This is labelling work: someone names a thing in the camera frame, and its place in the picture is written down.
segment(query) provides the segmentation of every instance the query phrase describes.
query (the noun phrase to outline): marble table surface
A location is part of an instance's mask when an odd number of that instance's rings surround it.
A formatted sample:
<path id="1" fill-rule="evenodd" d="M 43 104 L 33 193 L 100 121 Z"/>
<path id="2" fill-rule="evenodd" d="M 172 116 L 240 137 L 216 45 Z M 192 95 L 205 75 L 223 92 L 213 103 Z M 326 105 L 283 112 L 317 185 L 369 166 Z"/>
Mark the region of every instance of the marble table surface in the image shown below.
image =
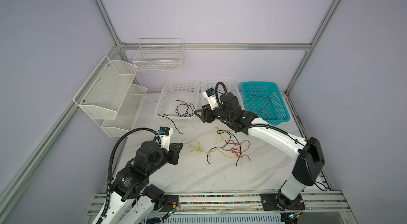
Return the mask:
<path id="1" fill-rule="evenodd" d="M 171 127 L 170 120 L 154 115 L 159 93 L 148 93 L 145 96 L 140 114 L 135 128 L 148 127 L 158 130 L 160 126 Z M 301 136 L 298 127 L 292 118 L 288 122 L 283 122 L 277 127 L 297 136 Z M 188 193 L 188 192 L 239 192 L 239 191 L 262 191 L 278 190 L 284 181 L 290 176 L 295 161 L 290 159 L 281 150 L 258 139 L 254 136 L 247 136 L 238 132 L 239 142 L 248 140 L 249 149 L 245 152 L 250 157 L 245 156 L 238 161 L 225 157 L 220 151 L 209 154 L 209 162 L 206 161 L 207 154 L 204 152 L 194 153 L 187 150 L 190 145 L 197 147 L 195 138 L 200 142 L 200 147 L 204 151 L 210 150 L 214 146 L 223 146 L 226 133 L 221 136 L 216 133 L 215 127 L 227 130 L 227 126 L 218 120 L 211 124 L 203 123 L 198 117 L 194 117 L 191 122 L 175 122 L 177 128 L 182 133 L 174 130 L 171 136 L 171 143 L 179 143 L 184 139 L 184 147 L 180 152 L 178 165 L 166 164 L 161 169 L 150 176 L 150 183 L 158 186 L 167 193 Z M 153 135 L 147 131 L 135 132 L 129 136 L 117 170 L 121 170 L 135 153 L 142 142 L 152 140 Z M 247 148 L 248 143 L 242 145 L 242 150 Z M 231 152 L 224 152 L 227 156 L 233 157 Z M 318 191 L 314 186 L 308 186 L 307 191 Z"/>

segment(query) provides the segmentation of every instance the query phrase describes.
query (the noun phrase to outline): wall-mounted wire basket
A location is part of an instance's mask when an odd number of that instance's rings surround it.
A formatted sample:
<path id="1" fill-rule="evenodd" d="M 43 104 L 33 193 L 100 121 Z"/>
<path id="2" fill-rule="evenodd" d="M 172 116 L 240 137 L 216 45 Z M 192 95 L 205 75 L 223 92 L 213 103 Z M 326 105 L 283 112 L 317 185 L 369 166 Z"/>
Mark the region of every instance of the wall-mounted wire basket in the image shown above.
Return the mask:
<path id="1" fill-rule="evenodd" d="M 140 38 L 133 63 L 138 72 L 182 71 L 184 42 L 175 38 Z"/>
<path id="2" fill-rule="evenodd" d="M 93 84 L 84 84 L 73 100 L 107 135 L 121 137 L 133 129 L 147 88 L 133 83 L 137 66 L 107 56 L 100 63 Z"/>

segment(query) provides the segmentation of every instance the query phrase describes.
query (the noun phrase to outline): white wall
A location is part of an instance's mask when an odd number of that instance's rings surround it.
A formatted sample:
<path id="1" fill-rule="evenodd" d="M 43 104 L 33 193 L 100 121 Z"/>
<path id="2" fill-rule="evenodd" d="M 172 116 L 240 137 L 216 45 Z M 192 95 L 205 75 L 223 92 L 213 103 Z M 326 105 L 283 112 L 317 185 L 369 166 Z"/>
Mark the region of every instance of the white wall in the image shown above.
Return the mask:
<path id="1" fill-rule="evenodd" d="M 128 50 L 126 56 L 133 60 L 135 53 Z M 272 81 L 284 90 L 303 55 L 301 50 L 187 50 L 182 72 L 138 73 L 136 79 L 149 92 L 161 92 L 169 78 L 198 81 L 232 78 L 239 88 L 241 82 Z"/>
<path id="2" fill-rule="evenodd" d="M 309 43 L 332 0 L 103 0 L 124 42 Z"/>
<path id="3" fill-rule="evenodd" d="M 2 193 L 113 44 L 91 0 L 0 4 Z M 105 182 L 108 157 L 96 154 L 112 146 L 83 116 L 75 118 L 9 224 L 57 223 L 49 215 L 64 218 L 58 223 L 79 223 L 70 220 L 85 217 L 94 192 Z M 98 140 L 104 144 L 96 145 Z M 82 212 L 67 211 L 67 204 Z"/>
<path id="4" fill-rule="evenodd" d="M 344 0 L 291 97 L 360 224 L 404 223 L 407 0 Z"/>

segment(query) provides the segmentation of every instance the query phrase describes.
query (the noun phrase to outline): black cable tube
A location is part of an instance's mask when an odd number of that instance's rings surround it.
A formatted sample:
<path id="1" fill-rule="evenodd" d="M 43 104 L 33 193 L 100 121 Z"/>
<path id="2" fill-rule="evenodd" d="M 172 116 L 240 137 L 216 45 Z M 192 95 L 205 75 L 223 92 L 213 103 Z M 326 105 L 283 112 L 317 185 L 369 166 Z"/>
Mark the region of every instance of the black cable tube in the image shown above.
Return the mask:
<path id="1" fill-rule="evenodd" d="M 267 125 L 267 124 L 252 124 L 252 125 L 246 126 L 246 127 L 244 127 L 244 128 L 235 130 L 235 132 L 241 132 L 241 131 L 243 131 L 243 130 L 247 130 L 247 129 L 254 128 L 254 127 L 265 127 L 265 128 L 268 128 L 268 129 L 276 130 L 276 131 L 278 131 L 278 132 L 280 132 L 280 133 L 282 133 L 282 134 L 288 136 L 289 138 L 291 138 L 292 140 L 294 140 L 296 143 L 298 143 L 298 144 L 300 144 L 300 145 L 302 145 L 302 146 L 305 147 L 305 145 L 301 144 L 298 140 L 293 139 L 290 135 L 288 135 L 288 132 L 287 132 L 287 131 L 284 131 L 284 130 L 282 130 L 282 129 L 280 129 L 280 128 L 277 128 L 277 127 L 274 127 L 274 126 L 272 126 L 272 125 Z"/>
<path id="2" fill-rule="evenodd" d="M 100 215 L 99 220 L 98 220 L 98 222 L 96 224 L 100 224 L 103 221 L 102 216 L 106 216 L 107 210 L 109 209 L 110 194 L 112 193 L 112 166 L 113 166 L 113 159 L 114 159 L 114 155 L 116 153 L 117 147 L 119 147 L 119 145 L 123 141 L 123 139 L 128 137 L 131 133 L 136 132 L 136 131 L 140 131 L 140 130 L 150 131 L 150 132 L 154 133 L 154 135 L 156 135 L 156 136 L 158 135 L 158 133 L 155 130 L 152 130 L 150 128 L 137 128 L 137 129 L 134 129 L 134 130 L 130 130 L 125 135 L 120 137 L 119 140 L 117 140 L 115 146 L 113 147 L 112 154 L 110 154 L 109 167 L 107 168 L 107 189 L 106 189 L 105 207 L 104 207 L 104 209 L 102 211 L 102 214 Z"/>
<path id="3" fill-rule="evenodd" d="M 216 86 L 215 86 L 216 102 L 218 102 L 218 105 L 219 105 L 219 106 L 222 106 L 222 105 L 221 105 L 221 102 L 219 101 L 219 96 L 218 96 L 218 87 L 219 87 L 219 85 L 221 85 L 221 86 L 223 87 L 223 90 L 225 91 L 225 94 L 226 94 L 226 102 L 227 102 L 227 103 L 229 103 L 229 96 L 227 95 L 227 89 L 226 89 L 225 84 L 223 84 L 223 82 L 217 82 L 217 83 L 216 83 Z"/>

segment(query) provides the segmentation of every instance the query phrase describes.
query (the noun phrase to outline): white plastic basket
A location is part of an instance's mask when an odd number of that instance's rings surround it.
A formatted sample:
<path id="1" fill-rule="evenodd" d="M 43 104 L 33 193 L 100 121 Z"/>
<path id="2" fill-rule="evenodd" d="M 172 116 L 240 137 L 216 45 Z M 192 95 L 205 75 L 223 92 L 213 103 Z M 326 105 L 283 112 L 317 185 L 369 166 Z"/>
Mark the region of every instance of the white plastic basket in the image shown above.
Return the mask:
<path id="1" fill-rule="evenodd" d="M 210 89 L 210 88 L 215 89 L 217 82 L 223 82 L 225 84 L 227 91 L 237 97 L 237 99 L 239 100 L 240 107 L 244 110 L 245 105 L 244 105 L 242 97 L 240 95 L 239 88 L 237 87 L 236 81 L 233 79 L 216 79 L 216 80 L 202 81 L 201 82 L 201 93 L 203 93 L 204 91 L 206 91 L 207 89 Z M 219 91 L 219 93 L 225 93 L 222 86 L 218 87 L 218 91 Z M 209 104 L 207 99 L 202 94 L 201 94 L 201 97 L 202 97 L 203 106 Z"/>
<path id="2" fill-rule="evenodd" d="M 137 66 L 109 60 L 87 93 L 76 103 L 92 119 L 115 119 L 125 94 L 135 78 Z"/>
<path id="3" fill-rule="evenodd" d="M 134 128 L 147 88 L 131 84 L 116 119 L 104 120 L 101 128 L 110 137 L 121 137 Z"/>
<path id="4" fill-rule="evenodd" d="M 199 98 L 199 81 L 195 80 L 168 80 L 165 82 L 162 88 L 160 98 L 158 99 L 157 106 L 155 107 L 154 114 L 160 116 L 159 114 L 168 115 L 166 117 L 173 121 L 191 121 L 192 117 L 180 117 L 177 112 L 177 106 L 182 104 L 182 100 L 188 105 L 193 104 L 195 108 L 198 106 Z M 187 110 L 186 105 L 181 105 L 178 107 L 178 112 L 184 114 Z"/>
<path id="5" fill-rule="evenodd" d="M 140 38 L 133 63 L 138 72 L 182 71 L 184 44 L 182 39 Z"/>

